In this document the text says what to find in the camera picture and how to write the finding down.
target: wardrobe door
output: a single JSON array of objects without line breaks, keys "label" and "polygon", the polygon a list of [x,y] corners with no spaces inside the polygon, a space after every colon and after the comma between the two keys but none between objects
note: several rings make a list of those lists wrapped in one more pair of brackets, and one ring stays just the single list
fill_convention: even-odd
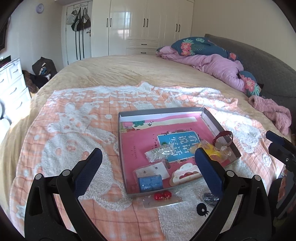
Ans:
[{"label": "wardrobe door", "polygon": [[147,0],[111,1],[109,55],[125,55],[129,39],[143,39],[146,4]]},{"label": "wardrobe door", "polygon": [[165,0],[147,0],[145,40],[159,41],[165,24]]},{"label": "wardrobe door", "polygon": [[193,3],[187,0],[180,0],[177,40],[191,36],[192,16]]},{"label": "wardrobe door", "polygon": [[[83,2],[67,7],[66,15],[70,15],[73,11],[80,11],[80,16],[88,14],[91,19],[92,1]],[[80,31],[73,31],[71,25],[66,24],[66,51],[67,64],[74,63],[77,60],[82,60],[91,57],[91,27],[84,28]]]},{"label": "wardrobe door", "polygon": [[179,37],[179,0],[165,0],[165,24],[160,45],[171,46]]},{"label": "wardrobe door", "polygon": [[91,56],[107,56],[111,0],[93,0],[91,17]]}]

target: blue gripper pad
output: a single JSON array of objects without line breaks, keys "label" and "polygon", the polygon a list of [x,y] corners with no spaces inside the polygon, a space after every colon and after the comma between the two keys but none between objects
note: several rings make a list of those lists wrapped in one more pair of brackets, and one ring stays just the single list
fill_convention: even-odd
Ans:
[{"label": "blue gripper pad", "polygon": [[224,168],[219,162],[211,160],[203,148],[195,151],[195,162],[211,193],[221,199],[224,192]]},{"label": "blue gripper pad", "polygon": [[75,192],[76,198],[85,194],[89,187],[94,175],[102,164],[103,154],[99,148],[95,148],[93,152],[85,160],[86,164],[75,179]]},{"label": "blue gripper pad", "polygon": [[277,134],[273,133],[272,131],[266,132],[266,138],[278,145],[284,146],[285,142],[284,139]]}]

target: handbag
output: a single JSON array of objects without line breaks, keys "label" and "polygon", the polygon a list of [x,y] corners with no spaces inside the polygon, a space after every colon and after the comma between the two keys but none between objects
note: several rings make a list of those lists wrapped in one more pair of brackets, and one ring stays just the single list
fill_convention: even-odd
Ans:
[{"label": "handbag", "polygon": [[71,14],[67,15],[66,24],[72,25],[75,22],[75,19],[76,19],[76,16],[73,11]]},{"label": "handbag", "polygon": [[74,23],[71,25],[72,30],[79,32],[83,28],[83,19],[81,17],[81,9],[79,9],[78,14],[74,20]]},{"label": "handbag", "polygon": [[83,17],[86,20],[86,22],[84,23],[84,27],[83,28],[84,29],[85,28],[90,28],[90,26],[91,26],[91,20],[90,20],[89,15],[87,14],[87,9],[86,8],[83,9]]}]

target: white wall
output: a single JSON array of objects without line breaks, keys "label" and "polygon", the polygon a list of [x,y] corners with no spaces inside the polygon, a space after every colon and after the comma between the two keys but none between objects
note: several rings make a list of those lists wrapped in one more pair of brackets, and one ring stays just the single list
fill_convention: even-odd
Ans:
[{"label": "white wall", "polygon": [[191,36],[206,33],[255,46],[296,70],[296,34],[272,0],[195,0]]},{"label": "white wall", "polygon": [[[36,6],[44,4],[41,14]],[[5,49],[0,56],[20,57],[22,69],[32,72],[32,65],[45,57],[52,59],[57,71],[64,68],[61,46],[62,6],[54,0],[24,0],[11,15]]]}]

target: blue floral pillowcase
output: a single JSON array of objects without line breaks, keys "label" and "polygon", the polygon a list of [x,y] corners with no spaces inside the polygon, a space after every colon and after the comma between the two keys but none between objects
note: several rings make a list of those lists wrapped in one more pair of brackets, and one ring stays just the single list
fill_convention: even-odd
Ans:
[{"label": "blue floral pillowcase", "polygon": [[261,88],[257,84],[255,77],[248,71],[240,71],[239,76],[244,81],[246,95],[248,97],[251,97],[252,95],[259,96]]},{"label": "blue floral pillowcase", "polygon": [[236,54],[217,46],[208,38],[203,37],[189,37],[180,39],[173,43],[171,47],[178,51],[179,55],[182,56],[192,56],[196,54],[208,56],[212,54],[219,54],[222,57],[232,61],[239,60],[239,57]]}]

